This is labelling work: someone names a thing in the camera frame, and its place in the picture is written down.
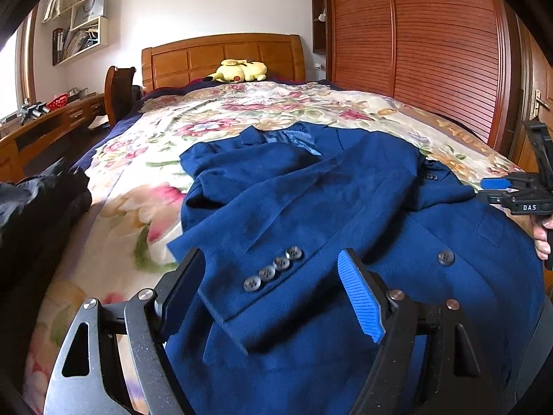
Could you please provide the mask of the person's right hand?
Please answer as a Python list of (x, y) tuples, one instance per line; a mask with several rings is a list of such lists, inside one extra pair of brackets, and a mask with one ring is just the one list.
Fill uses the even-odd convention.
[(532, 238), (536, 255), (541, 260), (548, 260), (551, 255), (552, 246), (548, 241), (548, 232), (553, 228), (552, 217), (541, 218), (540, 216), (531, 216)]

